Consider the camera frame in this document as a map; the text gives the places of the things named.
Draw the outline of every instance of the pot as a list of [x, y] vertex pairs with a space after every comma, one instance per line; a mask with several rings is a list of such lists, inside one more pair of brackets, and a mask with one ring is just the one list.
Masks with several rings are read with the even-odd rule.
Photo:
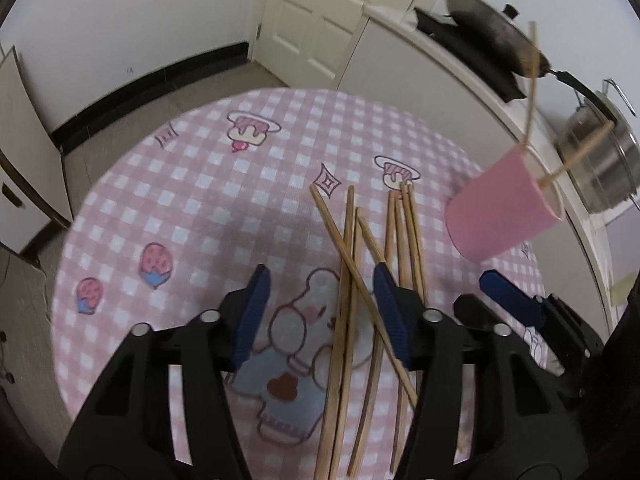
[[[624, 115], [607, 97], [613, 86], [635, 116], [636, 112], [620, 87], [612, 79], [603, 81], [597, 97], [615, 115], [616, 125], [607, 137], [575, 164], [569, 176], [589, 213], [600, 213], [630, 198], [640, 210], [634, 195], [640, 186], [640, 147]], [[556, 148], [562, 160], [568, 159], [589, 134], [607, 118], [588, 100], [580, 102], [559, 135]]]
[[[459, 27], [482, 38], [500, 56], [505, 66], [523, 77], [544, 77], [550, 73], [558, 81], [580, 92], [608, 120], [616, 123], [616, 117], [594, 92], [568, 72], [551, 70], [548, 59], [531, 43], [531, 40], [513, 23], [518, 11], [511, 5], [503, 12], [482, 0], [447, 0], [447, 8]], [[532, 58], [536, 49], [540, 55], [540, 70], [532, 74]]]

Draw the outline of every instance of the tile floor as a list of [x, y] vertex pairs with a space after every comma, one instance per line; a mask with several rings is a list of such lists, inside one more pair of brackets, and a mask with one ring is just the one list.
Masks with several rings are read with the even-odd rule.
[[[226, 96], [276, 86], [283, 83], [259, 65], [246, 64], [180, 88], [121, 118], [66, 156], [71, 209], [77, 213], [100, 176], [161, 124]], [[64, 233], [59, 232], [40, 251], [44, 272], [0, 251], [0, 330], [8, 337], [0, 359], [4, 356], [4, 365], [16, 381], [2, 380], [0, 386], [27, 432], [53, 463], [71, 425], [53, 373], [47, 312], [63, 241]]]

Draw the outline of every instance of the pink checkered tablecloth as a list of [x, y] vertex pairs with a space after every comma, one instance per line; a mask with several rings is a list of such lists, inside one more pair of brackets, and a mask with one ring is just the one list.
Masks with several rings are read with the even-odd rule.
[[[444, 207], [480, 171], [411, 114], [328, 90], [255, 90], [164, 124], [105, 173], [66, 237], [52, 340], [70, 414], [132, 325], [184, 324], [245, 286], [264, 263], [270, 301], [251, 358], [227, 378], [228, 400], [254, 478], [313, 478], [340, 261], [308, 185], [316, 183], [342, 225], [346, 189], [355, 184], [356, 204], [382, 240], [388, 190], [413, 181], [429, 300], [452, 314], [458, 295], [480, 294], [485, 269], [499, 269], [530, 295], [543, 293], [528, 244], [482, 265], [453, 247]], [[368, 285], [372, 268], [367, 254]], [[364, 308], [360, 314], [341, 477], [369, 370], [372, 327]], [[536, 333], [501, 315], [545, 362]], [[388, 473], [397, 384], [385, 357], [361, 478]], [[469, 370], [465, 385], [459, 458], [472, 425]], [[176, 455], [189, 462], [177, 367], [170, 395]]]

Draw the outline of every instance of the black baseboard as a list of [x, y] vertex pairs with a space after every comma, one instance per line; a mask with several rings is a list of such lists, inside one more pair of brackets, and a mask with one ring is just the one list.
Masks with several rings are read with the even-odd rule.
[[179, 61], [114, 90], [62, 124], [51, 139], [67, 155], [136, 108], [204, 77], [248, 62], [245, 41]]

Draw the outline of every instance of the frying pan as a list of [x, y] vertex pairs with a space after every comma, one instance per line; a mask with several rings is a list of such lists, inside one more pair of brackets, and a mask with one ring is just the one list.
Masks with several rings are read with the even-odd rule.
[[527, 78], [553, 74], [558, 81], [586, 97], [608, 120], [614, 124], [618, 122], [607, 105], [573, 75], [551, 70], [551, 64], [540, 51], [540, 70], [535, 75], [531, 73], [534, 46], [527, 35], [513, 23], [513, 19], [518, 15], [513, 6], [507, 5], [503, 12], [499, 12], [482, 0], [447, 0], [447, 8], [459, 27], [480, 36], [500, 55], [512, 72]]

